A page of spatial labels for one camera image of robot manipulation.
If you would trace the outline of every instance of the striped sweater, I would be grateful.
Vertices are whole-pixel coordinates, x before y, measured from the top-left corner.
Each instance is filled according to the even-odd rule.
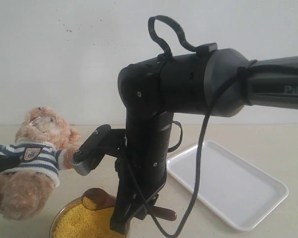
[[[28,138],[18,139],[15,145],[0,145],[0,155],[18,156],[20,165],[3,171],[11,174],[24,170],[31,170],[50,177],[55,187],[60,185],[59,170],[64,168],[64,154],[66,150],[57,150],[50,142],[34,142]]]

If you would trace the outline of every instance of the yellow grain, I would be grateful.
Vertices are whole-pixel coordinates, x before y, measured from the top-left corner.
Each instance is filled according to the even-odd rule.
[[[90,211],[82,204],[63,215],[53,233],[53,238],[125,238],[110,230],[114,208]]]
[[[85,208],[89,210],[95,210],[97,208],[97,204],[93,200],[89,199],[88,197],[83,198],[83,205]]]

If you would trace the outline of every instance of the white wall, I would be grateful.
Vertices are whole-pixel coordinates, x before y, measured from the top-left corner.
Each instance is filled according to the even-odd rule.
[[[157,14],[176,19],[193,45],[217,42],[258,60],[298,55],[298,0],[0,0],[0,124],[45,105],[75,124],[124,123],[117,75],[161,53],[147,29]],[[186,53],[157,28],[175,55]],[[253,107],[212,120],[261,122],[298,123],[298,111]]]

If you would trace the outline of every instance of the black strap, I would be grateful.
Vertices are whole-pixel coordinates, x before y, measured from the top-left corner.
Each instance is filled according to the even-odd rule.
[[[162,16],[162,15],[150,17],[148,21],[148,29],[149,29],[150,37],[154,42],[156,42],[163,49],[165,57],[167,59],[172,57],[172,52],[168,43],[156,34],[154,29],[155,20],[161,21],[167,24],[168,26],[170,26],[177,34],[179,42],[183,48],[191,52],[196,52],[196,48],[187,42],[187,40],[185,39],[185,34],[182,27],[175,20],[173,20],[168,16]]]
[[[181,132],[180,132],[180,138],[179,138],[178,143],[177,143],[175,146],[172,146],[171,148],[169,148],[169,149],[168,149],[168,153],[173,152],[173,151],[175,151],[176,149],[178,149],[179,146],[180,146],[181,143],[182,143],[182,138],[183,138],[183,129],[182,129],[182,125],[181,125],[181,123],[178,122],[178,121],[175,121],[175,120],[173,121],[173,123],[174,123],[175,125],[177,125],[178,127],[180,127]]]

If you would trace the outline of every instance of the teddy bear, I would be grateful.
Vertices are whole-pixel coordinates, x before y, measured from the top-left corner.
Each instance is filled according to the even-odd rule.
[[[49,107],[30,110],[14,145],[0,145],[0,155],[18,156],[20,164],[0,172],[0,213],[9,220],[38,214],[59,186],[59,171],[71,169],[81,134]]]

